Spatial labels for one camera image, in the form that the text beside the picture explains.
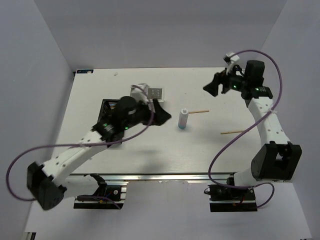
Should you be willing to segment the white spray bottle teal base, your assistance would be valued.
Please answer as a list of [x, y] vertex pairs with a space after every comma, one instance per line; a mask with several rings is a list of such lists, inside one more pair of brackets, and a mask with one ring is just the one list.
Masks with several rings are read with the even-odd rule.
[[187, 126], [188, 122], [188, 117], [189, 117], [189, 111], [186, 108], [183, 108], [180, 113], [179, 113], [179, 118], [178, 118], [178, 127], [180, 129], [185, 129]]

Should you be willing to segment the gold makeup pencil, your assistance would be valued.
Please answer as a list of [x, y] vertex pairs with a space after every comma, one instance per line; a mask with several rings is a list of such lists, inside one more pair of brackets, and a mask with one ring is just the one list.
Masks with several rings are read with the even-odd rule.
[[190, 111], [189, 114], [200, 114], [200, 113], [208, 113], [209, 110], [198, 110], [198, 111]]
[[234, 131], [225, 131], [225, 132], [221, 132], [221, 135], [229, 135], [229, 134], [240, 134], [244, 132], [244, 130], [234, 130]]

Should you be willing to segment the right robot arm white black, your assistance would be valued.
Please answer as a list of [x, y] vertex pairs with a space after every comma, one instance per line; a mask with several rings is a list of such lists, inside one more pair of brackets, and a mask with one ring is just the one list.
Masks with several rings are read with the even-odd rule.
[[233, 173], [226, 184], [226, 195], [236, 200], [244, 193], [244, 188], [266, 182], [289, 182], [302, 155], [302, 148], [293, 144], [286, 136], [274, 107], [273, 94], [264, 86], [265, 64], [259, 60], [249, 60], [242, 70], [236, 60], [224, 59], [228, 66], [217, 72], [211, 83], [203, 89], [216, 97], [219, 85], [222, 94], [230, 90], [241, 93], [247, 109], [252, 114], [257, 128], [261, 149], [246, 170]]

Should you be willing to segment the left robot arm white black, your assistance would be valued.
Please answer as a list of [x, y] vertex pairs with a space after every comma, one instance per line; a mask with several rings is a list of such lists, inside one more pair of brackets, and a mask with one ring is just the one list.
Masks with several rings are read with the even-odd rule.
[[112, 109], [106, 109], [101, 119], [79, 141], [55, 158], [27, 168], [27, 188], [45, 211], [69, 197], [81, 200], [119, 201], [114, 189], [97, 173], [72, 176], [72, 172], [98, 153], [119, 144], [124, 133], [138, 124], [161, 126], [172, 116], [159, 102], [152, 103], [124, 96]]

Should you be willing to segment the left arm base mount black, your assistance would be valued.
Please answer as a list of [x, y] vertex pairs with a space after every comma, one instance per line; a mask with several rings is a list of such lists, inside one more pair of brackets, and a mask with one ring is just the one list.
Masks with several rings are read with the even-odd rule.
[[127, 184], [125, 181], [107, 181], [92, 195], [77, 196], [74, 209], [83, 210], [121, 210], [124, 206]]

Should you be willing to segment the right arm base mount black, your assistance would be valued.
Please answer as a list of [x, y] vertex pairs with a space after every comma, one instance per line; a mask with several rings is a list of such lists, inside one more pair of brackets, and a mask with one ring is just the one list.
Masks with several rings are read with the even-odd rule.
[[209, 196], [209, 206], [212, 213], [258, 211], [253, 189], [234, 189], [211, 184], [203, 192]]

